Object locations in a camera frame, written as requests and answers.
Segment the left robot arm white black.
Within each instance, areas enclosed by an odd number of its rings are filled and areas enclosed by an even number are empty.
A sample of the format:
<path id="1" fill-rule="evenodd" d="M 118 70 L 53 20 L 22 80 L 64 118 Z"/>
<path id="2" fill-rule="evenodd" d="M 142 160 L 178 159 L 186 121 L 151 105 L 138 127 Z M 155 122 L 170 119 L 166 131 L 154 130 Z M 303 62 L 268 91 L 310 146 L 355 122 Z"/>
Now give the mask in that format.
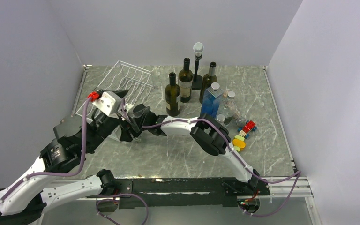
<path id="1" fill-rule="evenodd" d="M 126 114 L 127 90 L 97 89 L 87 97 L 83 115 L 69 115 L 54 127 L 55 138 L 33 165 L 9 187 L 0 189 L 0 225 L 28 225 L 48 210 L 87 196 L 109 197 L 120 192 L 110 170 L 69 185 L 48 188 L 59 177 L 78 175 L 86 155 L 120 125 Z"/>

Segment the wine bottle with cream label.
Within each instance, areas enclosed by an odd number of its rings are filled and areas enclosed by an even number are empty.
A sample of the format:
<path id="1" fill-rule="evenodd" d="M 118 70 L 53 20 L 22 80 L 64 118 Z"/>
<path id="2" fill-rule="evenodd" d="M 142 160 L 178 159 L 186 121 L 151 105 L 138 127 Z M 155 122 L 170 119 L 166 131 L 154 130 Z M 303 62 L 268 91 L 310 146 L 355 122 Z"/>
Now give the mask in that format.
<path id="1" fill-rule="evenodd" d="M 183 69 L 178 74 L 178 85 L 180 87 L 180 100 L 183 103 L 191 99 L 191 87 L 193 82 L 193 73 L 190 70 L 190 58 L 184 58 Z"/>

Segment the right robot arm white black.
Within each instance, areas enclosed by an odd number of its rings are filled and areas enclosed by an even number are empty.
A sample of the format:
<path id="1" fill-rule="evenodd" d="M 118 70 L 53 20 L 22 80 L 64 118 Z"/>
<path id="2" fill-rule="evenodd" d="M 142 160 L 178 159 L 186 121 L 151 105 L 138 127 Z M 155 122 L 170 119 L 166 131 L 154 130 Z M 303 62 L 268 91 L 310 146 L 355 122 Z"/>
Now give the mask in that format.
<path id="1" fill-rule="evenodd" d="M 143 131 L 156 136 L 185 135 L 192 137 L 209 155 L 222 157 L 235 178 L 240 182 L 244 194 L 251 195 L 258 189 L 259 173 L 238 153 L 228 131 L 211 116 L 204 114 L 194 118 L 175 118 L 156 115 L 143 104 L 138 106 L 121 105 L 119 118 L 125 122 L 122 134 L 129 133 L 129 140 L 135 139 Z"/>

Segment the dark green wine bottle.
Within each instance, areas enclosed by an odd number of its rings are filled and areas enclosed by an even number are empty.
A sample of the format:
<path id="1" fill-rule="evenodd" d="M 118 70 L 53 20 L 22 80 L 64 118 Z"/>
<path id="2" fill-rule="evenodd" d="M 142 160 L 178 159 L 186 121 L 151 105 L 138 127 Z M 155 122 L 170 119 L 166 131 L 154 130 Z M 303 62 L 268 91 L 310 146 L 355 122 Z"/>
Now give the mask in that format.
<path id="1" fill-rule="evenodd" d="M 175 117 L 180 113 L 180 87 L 176 84 L 176 74 L 169 73 L 169 84 L 165 87 L 166 112 Z"/>

